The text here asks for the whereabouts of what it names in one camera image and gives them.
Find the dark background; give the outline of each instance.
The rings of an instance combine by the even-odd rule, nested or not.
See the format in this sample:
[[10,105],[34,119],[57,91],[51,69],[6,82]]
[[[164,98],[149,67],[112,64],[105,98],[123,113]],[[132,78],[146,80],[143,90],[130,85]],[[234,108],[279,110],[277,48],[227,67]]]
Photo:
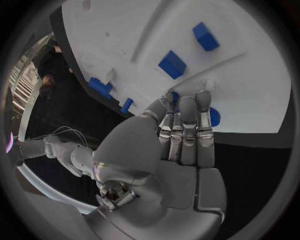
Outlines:
[[[2,20],[1,46],[7,36],[15,28],[18,20],[20,20],[21,16],[33,2],[33,0],[0,1],[0,18]],[[285,27],[296,39],[296,42],[300,43],[300,2],[298,0],[265,0],[261,2],[265,2],[275,11],[283,21]],[[106,110],[101,104],[93,104],[95,104],[94,107],[98,108],[99,112],[104,114],[102,119],[115,120],[111,125],[109,125],[109,123],[102,123],[106,128],[104,129],[105,131],[99,130],[98,140],[101,141],[101,136],[105,137],[110,129],[119,121],[122,121],[122,119],[109,110]],[[35,120],[41,121],[38,112],[37,110],[34,115]],[[226,221],[217,237],[217,239],[225,239],[247,224],[270,198],[280,177],[284,173],[289,159],[290,149],[249,148],[216,144],[215,151],[216,167],[220,169],[224,177],[228,193],[229,206]],[[32,168],[35,166],[35,170],[38,172],[38,169],[41,169],[41,165],[45,169],[51,169],[52,172],[56,174],[59,173],[60,176],[66,176],[66,179],[68,178],[69,172],[57,165],[56,161],[36,161],[35,164],[32,164]],[[39,172],[39,174],[44,174],[46,178],[49,173],[45,171],[44,173]],[[49,183],[55,186],[57,184],[56,181],[58,181],[56,178],[52,178],[52,182]],[[85,189],[86,192],[90,192],[91,194],[94,194],[95,189],[88,189],[90,186],[89,179],[83,179],[83,181],[86,181],[86,185],[81,181],[75,184],[74,187],[70,187],[68,180],[66,180],[65,186],[61,187],[65,189],[69,187],[70,190],[66,192],[67,195],[88,202],[91,196],[79,194],[81,192],[79,189]],[[265,236],[264,240],[278,239],[280,236],[287,236],[287,234],[291,236],[291,238],[300,239],[300,233],[296,225],[296,219],[298,219],[300,213],[299,200],[300,191],[297,192],[288,210],[274,228]],[[2,235],[8,236],[11,239],[33,239],[34,237],[15,215],[3,192],[1,192],[0,195],[0,202],[0,226]]]

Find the wire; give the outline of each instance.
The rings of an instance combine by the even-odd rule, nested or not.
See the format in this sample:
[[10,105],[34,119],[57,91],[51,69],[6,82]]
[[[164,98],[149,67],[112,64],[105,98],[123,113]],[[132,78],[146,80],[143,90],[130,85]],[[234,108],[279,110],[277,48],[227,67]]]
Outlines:
[[59,128],[57,128],[50,134],[41,135],[41,136],[37,136],[34,138],[28,138],[25,142],[30,141],[30,140],[40,140],[40,139],[46,138],[48,136],[56,136],[56,135],[59,135],[59,134],[65,133],[65,132],[70,132],[70,131],[72,131],[74,134],[77,135],[77,137],[80,139],[80,141],[82,142],[83,145],[85,145],[86,147],[88,146],[88,141],[87,141],[87,138],[85,137],[85,135],[81,131],[71,128],[69,126],[60,126]]

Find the purple light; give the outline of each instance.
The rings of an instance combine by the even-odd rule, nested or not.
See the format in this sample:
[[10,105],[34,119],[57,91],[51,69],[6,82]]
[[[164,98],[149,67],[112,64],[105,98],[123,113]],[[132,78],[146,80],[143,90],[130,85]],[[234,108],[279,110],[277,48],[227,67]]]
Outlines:
[[14,136],[13,136],[13,133],[11,132],[9,144],[7,145],[6,150],[5,150],[6,153],[8,153],[12,149],[13,143],[14,143]]

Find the blue cylinder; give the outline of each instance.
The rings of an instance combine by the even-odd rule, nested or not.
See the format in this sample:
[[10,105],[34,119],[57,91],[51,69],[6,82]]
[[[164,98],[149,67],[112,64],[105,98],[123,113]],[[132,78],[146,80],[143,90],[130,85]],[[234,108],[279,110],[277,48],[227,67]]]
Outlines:
[[130,106],[133,104],[133,100],[131,98],[127,98],[126,102],[124,103],[124,105],[121,108],[121,113],[123,114],[127,114],[128,113],[128,109],[130,108]]
[[99,79],[91,77],[88,84],[92,89],[96,90],[98,93],[100,93],[107,99],[112,98],[112,96],[110,95],[110,91],[112,90],[113,86],[110,83],[104,85],[102,82],[100,82]]
[[212,107],[209,109],[209,113],[210,113],[211,126],[212,127],[218,126],[220,124],[220,121],[221,121],[220,113]]

